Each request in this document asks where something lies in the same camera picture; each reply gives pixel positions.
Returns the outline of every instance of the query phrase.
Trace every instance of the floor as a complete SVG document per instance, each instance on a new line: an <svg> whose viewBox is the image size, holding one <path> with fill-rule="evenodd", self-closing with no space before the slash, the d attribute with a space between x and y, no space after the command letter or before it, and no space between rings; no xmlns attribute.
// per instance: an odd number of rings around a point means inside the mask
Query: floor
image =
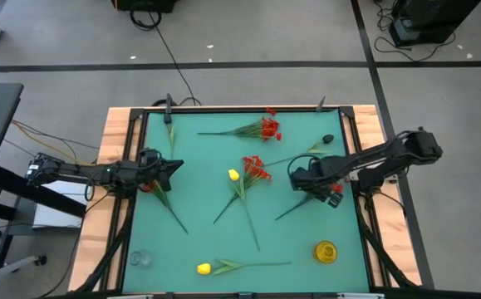
<svg viewBox="0 0 481 299"><path fill-rule="evenodd" d="M456 40L430 59L452 63L389 68L374 64L362 45L386 36L376 27L378 8L372 0L357 0L367 33L362 41L353 1L183 0L160 29L178 62L190 68L183 73L206 105L316 104L326 96L327 104L378 105L387 133L420 125L432 131L444 156L412 168L408 180L434 285L481 292L481 3ZM137 30L127 12L107 0L7 0L0 23L6 29L0 82L25 86L16 119L50 134L99 145L110 106L189 95L157 32ZM432 49L418 46L410 55ZM406 61L375 50L373 58ZM332 62L300 67L302 61ZM14 128L7 138L31 152L51 153ZM76 151L83 160L97 155ZM19 174L29 158L9 144L0 149L0 165ZM16 238L9 262L40 252L49 262L0 282L0 298L36 297L55 286L75 237L70 231ZM54 294L64 293L66 284Z"/></svg>

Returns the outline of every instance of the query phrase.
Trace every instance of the green table surface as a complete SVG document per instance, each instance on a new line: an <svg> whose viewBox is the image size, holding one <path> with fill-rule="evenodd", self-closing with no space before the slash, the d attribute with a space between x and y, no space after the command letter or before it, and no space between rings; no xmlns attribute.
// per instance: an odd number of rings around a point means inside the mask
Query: green table surface
<svg viewBox="0 0 481 299"><path fill-rule="evenodd" d="M233 195L229 169L243 173L241 158L258 154L264 163L305 152L323 135L335 136L322 145L329 154L345 155L338 111L319 114L284 112L282 140L197 135L198 132L232 130L260 120L260 113L173 115L174 159L184 165L170 179L169 201L186 234L153 194L139 193L128 257L145 252L148 267L125 269L124 293L132 292L368 292L366 265L358 232L351 187L344 183L338 208L318 200L287 216L275 217L299 203L304 193L293 191L287 177L288 162L267 168L272 182L261 182L247 191L261 251L250 232L240 200L216 224L214 219ZM145 146L171 158L163 115L151 113ZM308 158L294 163L307 166ZM323 240L333 242L338 258L332 264L314 259L313 248ZM198 264L215 259L240 263L291 262L291 265L245 267L217 276L196 272Z"/></svg>

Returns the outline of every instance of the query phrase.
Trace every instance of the yellow tulip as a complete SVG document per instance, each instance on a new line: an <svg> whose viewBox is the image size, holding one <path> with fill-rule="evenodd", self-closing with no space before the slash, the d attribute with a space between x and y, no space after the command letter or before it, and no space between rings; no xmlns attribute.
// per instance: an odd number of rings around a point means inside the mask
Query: yellow tulip
<svg viewBox="0 0 481 299"><path fill-rule="evenodd" d="M236 170L230 169L229 170L229 178L232 181L237 181L238 179L240 179L240 174L238 174L238 172Z"/></svg>
<svg viewBox="0 0 481 299"><path fill-rule="evenodd" d="M211 272L211 266L208 262L198 265L198 273L201 275L207 275Z"/></svg>

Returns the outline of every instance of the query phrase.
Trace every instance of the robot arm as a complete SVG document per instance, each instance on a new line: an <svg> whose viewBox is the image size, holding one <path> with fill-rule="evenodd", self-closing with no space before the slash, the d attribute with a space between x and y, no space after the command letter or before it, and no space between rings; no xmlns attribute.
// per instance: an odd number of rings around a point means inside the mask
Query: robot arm
<svg viewBox="0 0 481 299"><path fill-rule="evenodd" d="M400 174L411 165L433 164L442 154L434 135L420 128L404 131L382 145L346 157L312 156L308 169L299 167L291 174L288 170L288 175L294 190L305 191L325 201L331 197L331 184L349 173L356 172L353 177L356 177L358 191L370 194L391 175Z"/></svg>
<svg viewBox="0 0 481 299"><path fill-rule="evenodd" d="M92 166L68 164L61 159L39 153L30 162L26 179L33 186L66 181L104 187L108 193L130 197L137 188L157 180L162 189L170 191L169 177L183 160L166 160L155 149L143 149L137 161L121 160Z"/></svg>

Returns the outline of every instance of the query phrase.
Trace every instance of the yellow cup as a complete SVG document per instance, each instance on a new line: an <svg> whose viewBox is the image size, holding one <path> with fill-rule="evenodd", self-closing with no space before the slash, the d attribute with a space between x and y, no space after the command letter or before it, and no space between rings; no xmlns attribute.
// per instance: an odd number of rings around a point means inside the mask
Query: yellow cup
<svg viewBox="0 0 481 299"><path fill-rule="evenodd" d="M319 262L333 263L337 257L336 246L329 241L321 241L314 248L314 258Z"/></svg>

